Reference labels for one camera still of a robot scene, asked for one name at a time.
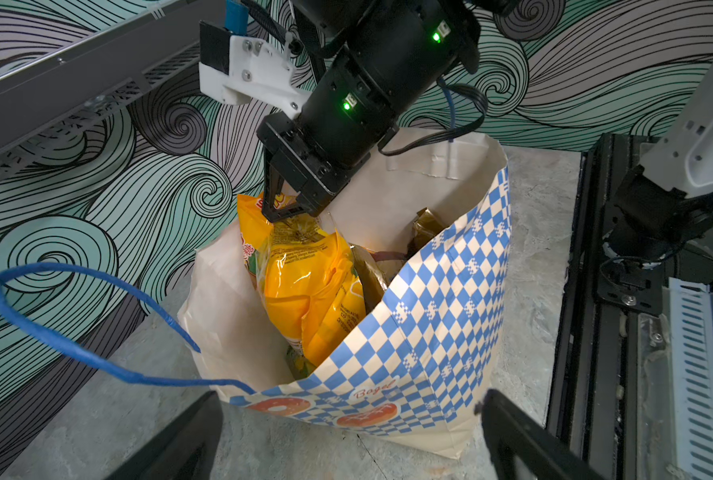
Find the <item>blue checkered paper bag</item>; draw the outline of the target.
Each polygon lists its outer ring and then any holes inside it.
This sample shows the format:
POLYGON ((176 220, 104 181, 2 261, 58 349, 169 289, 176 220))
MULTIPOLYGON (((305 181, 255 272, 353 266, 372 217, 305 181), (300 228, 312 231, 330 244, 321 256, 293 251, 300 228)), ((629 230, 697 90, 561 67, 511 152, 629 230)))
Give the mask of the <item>blue checkered paper bag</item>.
POLYGON ((508 158, 480 133, 386 157, 373 153, 324 210, 346 240, 409 244, 430 209, 444 230, 394 277, 378 305, 310 376, 294 380, 286 341, 242 264, 232 224, 200 250, 168 326, 190 346, 196 384, 234 406, 459 458, 490 384, 505 320, 511 240, 508 158))

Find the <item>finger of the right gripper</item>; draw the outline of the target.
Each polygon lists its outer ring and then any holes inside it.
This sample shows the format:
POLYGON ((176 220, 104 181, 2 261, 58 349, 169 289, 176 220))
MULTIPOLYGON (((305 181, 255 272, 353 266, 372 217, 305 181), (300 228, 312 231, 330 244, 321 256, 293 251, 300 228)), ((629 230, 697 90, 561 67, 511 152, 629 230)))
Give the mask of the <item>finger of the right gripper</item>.
POLYGON ((276 198, 282 193, 284 178, 272 166, 270 157, 264 158, 264 200, 262 200, 262 214, 266 220, 288 220, 304 213, 304 208, 294 200, 284 207, 276 205, 276 198))

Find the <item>gold snack bag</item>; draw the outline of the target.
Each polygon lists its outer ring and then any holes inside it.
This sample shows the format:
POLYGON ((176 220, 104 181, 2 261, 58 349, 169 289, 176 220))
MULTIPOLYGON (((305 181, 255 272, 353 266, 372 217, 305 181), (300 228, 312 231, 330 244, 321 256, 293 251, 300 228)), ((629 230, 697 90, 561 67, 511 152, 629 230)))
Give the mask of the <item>gold snack bag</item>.
POLYGON ((402 267, 427 243, 446 229, 440 218, 429 208, 420 210, 411 222, 411 238, 407 251, 371 251, 358 245, 350 246, 354 269, 365 289, 380 287, 387 290, 402 267))

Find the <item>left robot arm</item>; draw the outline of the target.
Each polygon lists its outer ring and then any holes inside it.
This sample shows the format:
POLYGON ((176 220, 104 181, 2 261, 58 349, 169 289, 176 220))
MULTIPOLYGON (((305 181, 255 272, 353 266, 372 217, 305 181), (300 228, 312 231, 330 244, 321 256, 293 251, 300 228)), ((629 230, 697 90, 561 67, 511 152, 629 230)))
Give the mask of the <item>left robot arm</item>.
POLYGON ((585 157, 546 427, 490 390, 463 408, 502 479, 713 479, 713 66, 654 143, 585 157))

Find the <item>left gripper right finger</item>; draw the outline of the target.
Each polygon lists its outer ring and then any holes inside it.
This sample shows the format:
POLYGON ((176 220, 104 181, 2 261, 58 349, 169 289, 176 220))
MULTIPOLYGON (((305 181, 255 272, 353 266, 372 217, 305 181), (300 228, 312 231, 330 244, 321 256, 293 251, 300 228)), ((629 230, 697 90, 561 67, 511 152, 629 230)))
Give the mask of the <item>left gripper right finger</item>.
POLYGON ((484 440, 500 479, 599 479, 499 390, 490 389, 480 403, 484 440))

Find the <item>yellow snack bag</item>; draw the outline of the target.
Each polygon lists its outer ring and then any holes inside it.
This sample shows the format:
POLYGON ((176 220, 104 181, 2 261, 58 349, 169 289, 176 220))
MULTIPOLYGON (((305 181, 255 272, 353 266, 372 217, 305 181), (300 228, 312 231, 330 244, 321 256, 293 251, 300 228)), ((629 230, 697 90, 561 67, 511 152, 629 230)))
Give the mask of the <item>yellow snack bag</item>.
POLYGON ((238 196, 244 265, 272 325, 319 366, 367 315, 352 248, 306 213, 272 223, 262 206, 262 196, 238 196))

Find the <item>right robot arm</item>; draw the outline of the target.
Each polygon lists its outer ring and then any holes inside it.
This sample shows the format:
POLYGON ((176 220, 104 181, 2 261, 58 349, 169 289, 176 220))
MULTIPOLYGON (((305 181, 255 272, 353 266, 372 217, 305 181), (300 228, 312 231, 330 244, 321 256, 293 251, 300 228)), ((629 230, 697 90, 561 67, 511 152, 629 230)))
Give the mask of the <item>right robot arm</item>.
POLYGON ((297 1, 294 11, 310 57, 332 65, 298 115, 278 111, 258 128, 272 223, 319 216, 429 87, 480 62, 480 24, 462 1, 297 1))

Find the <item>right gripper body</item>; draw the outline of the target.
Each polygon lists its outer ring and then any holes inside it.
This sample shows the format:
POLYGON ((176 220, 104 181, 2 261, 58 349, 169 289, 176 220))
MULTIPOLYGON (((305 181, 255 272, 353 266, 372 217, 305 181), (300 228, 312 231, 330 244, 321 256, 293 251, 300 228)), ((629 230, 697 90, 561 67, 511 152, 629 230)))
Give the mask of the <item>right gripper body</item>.
POLYGON ((280 111, 266 116, 256 132, 264 146, 264 158, 284 178, 284 186, 296 192, 296 203, 303 214, 319 216, 344 190, 367 161, 366 154, 351 168, 338 166, 322 157, 316 148, 306 144, 294 121, 280 111))

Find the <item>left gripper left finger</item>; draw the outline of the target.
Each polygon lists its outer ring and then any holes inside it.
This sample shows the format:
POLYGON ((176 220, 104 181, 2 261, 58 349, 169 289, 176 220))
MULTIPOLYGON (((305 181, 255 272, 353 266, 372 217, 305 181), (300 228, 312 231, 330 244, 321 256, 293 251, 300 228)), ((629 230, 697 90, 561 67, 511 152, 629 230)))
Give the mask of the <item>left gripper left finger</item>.
POLYGON ((210 479, 222 422, 218 394, 205 393, 108 479, 210 479))

